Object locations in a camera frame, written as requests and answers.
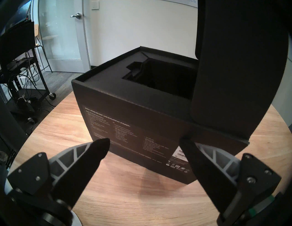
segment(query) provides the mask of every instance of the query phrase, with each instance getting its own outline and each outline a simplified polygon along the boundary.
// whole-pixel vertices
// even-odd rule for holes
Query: black foam insert
[[[194,68],[149,58],[127,66],[123,79],[176,96],[192,99],[197,71]]]

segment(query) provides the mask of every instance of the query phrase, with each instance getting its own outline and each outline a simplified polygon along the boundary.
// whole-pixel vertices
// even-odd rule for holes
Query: round table
[[[38,152],[48,158],[92,141],[74,93],[69,94],[39,124],[16,156],[11,172]],[[292,134],[271,105],[250,138],[249,152],[290,180]],[[113,153],[108,153],[73,208],[85,225],[217,225],[218,211],[198,181],[174,181]]]

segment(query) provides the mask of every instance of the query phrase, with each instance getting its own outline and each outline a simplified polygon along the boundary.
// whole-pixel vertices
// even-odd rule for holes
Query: cardboard box
[[[190,116],[197,68],[196,59],[139,47],[73,80],[92,139],[110,138],[112,153],[185,184],[196,178],[181,137],[237,154],[247,140]]]

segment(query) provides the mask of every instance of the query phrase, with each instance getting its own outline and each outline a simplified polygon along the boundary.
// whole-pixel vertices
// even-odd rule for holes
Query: gray floor
[[[71,85],[71,80],[78,77],[81,75],[81,73],[71,73],[71,72],[48,72],[48,71],[42,71],[44,80],[48,86],[48,89],[51,93],[56,94],[56,99],[55,100],[50,100],[49,97],[46,99],[52,104],[52,105],[57,105],[60,103],[69,93],[72,92],[72,85]],[[36,87],[38,89],[44,89],[43,83],[41,79],[38,80],[38,75],[34,77],[36,81]],[[26,86],[25,79],[22,79],[23,85],[22,87]],[[7,97],[7,99],[10,99],[10,96],[8,94],[8,89],[6,86],[1,84],[1,87]],[[27,88],[32,88],[34,89],[34,86],[28,83]],[[33,131],[38,124],[49,114],[49,112],[53,109],[49,103],[46,100],[42,101],[42,110],[39,112],[39,114],[36,116],[38,119],[38,122],[35,124],[26,124],[23,123],[22,127],[25,126],[25,130],[29,130],[29,132]]]

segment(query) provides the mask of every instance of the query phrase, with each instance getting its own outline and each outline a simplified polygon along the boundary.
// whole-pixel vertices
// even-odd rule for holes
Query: screw
[[[256,179],[253,178],[253,177],[251,177],[251,176],[249,176],[246,180],[247,180],[247,182],[250,183],[250,184],[254,184],[254,183],[256,183]]]
[[[22,193],[22,191],[21,191],[19,188],[16,188],[15,190],[16,190],[17,192]]]
[[[272,172],[271,172],[270,170],[266,169],[266,170],[265,170],[265,174],[271,176],[271,175],[272,175]]]
[[[65,203],[63,200],[61,200],[61,199],[57,199],[56,200],[56,202],[57,203],[59,203],[59,204],[61,204],[61,205],[63,205],[63,206],[65,206],[66,208],[68,208],[68,210],[72,210],[72,208],[71,208],[71,206],[69,206],[67,203]]]

